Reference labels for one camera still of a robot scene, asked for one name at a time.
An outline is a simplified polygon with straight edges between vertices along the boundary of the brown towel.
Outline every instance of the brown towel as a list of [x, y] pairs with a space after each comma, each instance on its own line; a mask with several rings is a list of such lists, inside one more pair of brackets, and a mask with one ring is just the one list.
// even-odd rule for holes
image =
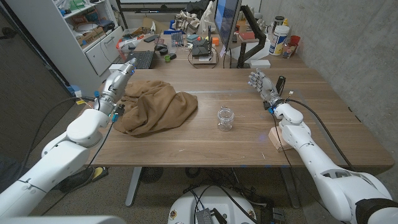
[[125, 105], [125, 112], [114, 128], [137, 135], [180, 126], [194, 112], [198, 100], [188, 93], [176, 93], [169, 83], [138, 80], [127, 84], [119, 104]]

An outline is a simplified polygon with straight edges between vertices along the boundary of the metal table leg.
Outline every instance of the metal table leg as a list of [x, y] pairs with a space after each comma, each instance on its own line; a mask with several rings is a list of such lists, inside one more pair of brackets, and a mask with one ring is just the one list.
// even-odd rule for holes
[[285, 183], [287, 194], [289, 195], [290, 202], [293, 208], [300, 208], [299, 197], [297, 196], [296, 187], [294, 185], [292, 172], [290, 168], [280, 168], [280, 173]]
[[126, 197], [126, 206], [128, 207], [132, 206], [134, 203], [134, 197], [136, 196], [136, 192], [138, 189], [138, 182], [139, 182], [139, 177], [141, 175], [141, 169], [142, 167], [135, 167], [132, 172], [129, 192], [127, 193]]

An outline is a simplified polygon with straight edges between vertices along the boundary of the wooden table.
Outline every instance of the wooden table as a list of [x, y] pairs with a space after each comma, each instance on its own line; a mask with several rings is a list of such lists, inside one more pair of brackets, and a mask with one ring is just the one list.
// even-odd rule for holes
[[[162, 35], [165, 42], [169, 35]], [[141, 42], [136, 50], [153, 50], [154, 43]], [[177, 58], [166, 63], [156, 52], [154, 69], [136, 70], [134, 80], [163, 80], [176, 91], [186, 91], [198, 97], [198, 108], [178, 128], [156, 133], [130, 136], [112, 129], [94, 166], [134, 166], [126, 205], [131, 206], [142, 167], [281, 167], [282, 176], [292, 206], [300, 206], [288, 160], [278, 152], [268, 138], [274, 127], [272, 116], [264, 110], [259, 93], [248, 84], [253, 69], [223, 69], [222, 60], [213, 65], [194, 68], [188, 62], [189, 51], [178, 50]], [[229, 67], [229, 57], [225, 63]], [[314, 111], [328, 127], [339, 147], [355, 167], [390, 167], [394, 160], [377, 142], [369, 130], [356, 119], [331, 86], [314, 69], [309, 69], [298, 57], [290, 59], [267, 56], [271, 68], [263, 72], [276, 83], [286, 77], [286, 97], [299, 100]], [[315, 117], [301, 105], [291, 103], [304, 115], [315, 142], [339, 166], [347, 166]], [[217, 112], [222, 106], [234, 111], [234, 124], [228, 132], [217, 127]], [[292, 166], [303, 166], [295, 150], [286, 151]]]
[[[186, 35], [184, 34], [184, 44], [187, 44], [187, 41], [185, 40]], [[171, 37], [170, 35], [167, 34], [162, 34], [160, 38], [164, 39], [164, 43], [166, 44], [167, 42], [170, 42]], [[231, 48], [238, 47], [241, 44], [241, 40], [238, 38], [238, 42], [235, 44], [231, 45]], [[145, 51], [145, 50], [154, 50], [155, 43], [150, 42], [146, 43], [144, 41], [141, 41], [140, 44], [137, 46], [135, 51]], [[219, 53], [221, 51], [221, 41], [220, 45], [216, 46], [216, 50]], [[171, 60], [169, 63], [166, 63], [164, 60], [164, 56], [161, 56], [158, 51], [156, 51], [156, 56], [154, 57], [154, 60], [152, 61], [152, 66], [154, 68], [158, 69], [163, 69], [163, 68], [174, 68], [176, 65], [178, 66], [178, 69], [191, 69], [195, 68], [193, 65], [191, 65], [188, 61], [188, 55], [189, 55], [189, 49], [187, 47], [178, 47], [177, 52], [176, 52], [177, 58]], [[271, 68], [307, 68], [307, 66], [303, 63], [303, 61], [299, 57], [291, 57], [290, 59], [285, 59], [283, 57], [275, 57], [272, 55], [268, 55], [264, 57], [263, 59], [269, 60], [271, 63]], [[219, 63], [215, 68], [223, 68], [223, 59], [219, 58]], [[225, 59], [225, 68], [229, 68], [229, 61], [231, 60], [231, 57], [228, 55], [226, 56]], [[196, 65], [198, 68], [212, 68], [214, 65]]]

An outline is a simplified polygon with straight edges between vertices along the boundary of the clear glass cup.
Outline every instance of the clear glass cup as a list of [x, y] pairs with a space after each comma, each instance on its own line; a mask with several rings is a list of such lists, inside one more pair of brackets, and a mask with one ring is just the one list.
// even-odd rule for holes
[[284, 43], [284, 48], [282, 50], [282, 57], [283, 58], [290, 58], [292, 56], [292, 53], [296, 49], [297, 44], [294, 43]]
[[229, 131], [232, 128], [232, 123], [234, 121], [234, 112], [227, 108], [226, 106], [222, 106], [219, 112], [217, 113], [218, 117], [218, 128], [222, 131]]
[[167, 50], [169, 51], [169, 53], [175, 53], [177, 51], [175, 40], [171, 40], [167, 43]]

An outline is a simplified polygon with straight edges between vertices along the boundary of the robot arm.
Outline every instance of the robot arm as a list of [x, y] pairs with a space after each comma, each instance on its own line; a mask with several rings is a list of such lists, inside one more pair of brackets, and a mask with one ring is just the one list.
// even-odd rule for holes
[[351, 223], [398, 223], [398, 203], [385, 186], [371, 174], [337, 166], [312, 139], [302, 113], [282, 100], [264, 73], [256, 72], [249, 76], [249, 85], [281, 119], [283, 139], [300, 155], [331, 215]]
[[44, 147], [41, 160], [0, 194], [0, 218], [28, 216], [54, 186], [85, 164], [90, 149], [104, 141], [98, 130], [107, 127], [135, 62], [134, 58], [113, 72], [95, 102], [96, 109], [85, 110], [70, 123], [67, 131]]

